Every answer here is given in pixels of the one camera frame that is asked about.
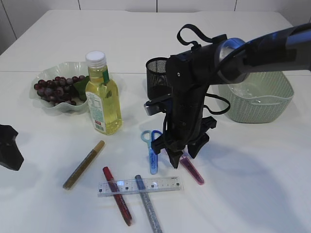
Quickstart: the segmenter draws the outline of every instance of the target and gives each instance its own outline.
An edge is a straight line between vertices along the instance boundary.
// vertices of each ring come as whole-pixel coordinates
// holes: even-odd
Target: silver glitter pen
[[[138,189],[146,189],[144,181],[141,179],[140,175],[135,176],[135,180],[137,183]],[[157,220],[155,210],[150,201],[149,195],[147,192],[140,192],[140,197],[142,199],[142,203],[144,204],[145,210],[147,212],[147,216],[154,233],[162,233],[159,221]]]

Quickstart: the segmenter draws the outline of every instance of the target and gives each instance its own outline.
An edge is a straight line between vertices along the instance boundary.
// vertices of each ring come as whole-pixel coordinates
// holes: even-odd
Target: robotic arm
[[[196,41],[185,42],[180,32],[193,30],[212,44],[201,46]],[[171,55],[166,62],[167,79],[172,93],[145,103],[148,115],[166,114],[163,135],[152,142],[156,154],[165,149],[174,168],[182,150],[195,158],[209,141],[206,131],[216,127],[211,116],[202,118],[204,98],[210,85],[240,83],[251,72],[280,70],[311,70],[311,24],[267,34],[247,43],[238,38],[220,35],[210,39],[194,25],[183,27],[177,39],[193,44],[191,50]]]

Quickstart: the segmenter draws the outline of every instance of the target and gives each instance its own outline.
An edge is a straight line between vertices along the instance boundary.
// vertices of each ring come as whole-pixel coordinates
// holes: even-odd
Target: green leaf
[[[74,88],[79,93],[79,98],[82,101],[86,101],[86,85],[89,81],[89,76],[87,75],[82,81],[73,84]]]

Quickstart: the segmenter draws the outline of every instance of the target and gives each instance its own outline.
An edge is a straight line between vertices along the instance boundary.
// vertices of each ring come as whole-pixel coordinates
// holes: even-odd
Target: red glitter pen
[[[106,179],[108,181],[108,184],[109,184],[111,191],[112,192],[119,192],[119,188],[118,188],[117,184],[114,182],[113,176],[112,176],[112,174],[111,174],[111,172],[107,166],[105,166],[103,168],[103,172],[106,176]],[[113,197],[116,200],[116,203],[117,203],[118,208],[119,208],[119,210],[120,210],[120,212],[124,218],[124,221],[126,222],[126,224],[128,226],[131,226],[132,216],[131,216],[131,213],[126,206],[126,203],[122,197],[122,194],[115,194],[115,195],[113,195]]]

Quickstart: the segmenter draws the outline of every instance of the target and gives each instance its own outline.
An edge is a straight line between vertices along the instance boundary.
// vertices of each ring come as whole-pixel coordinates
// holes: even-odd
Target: white bottle cap
[[[106,56],[101,51],[92,51],[86,55],[86,62],[90,68],[102,68],[107,65]]]

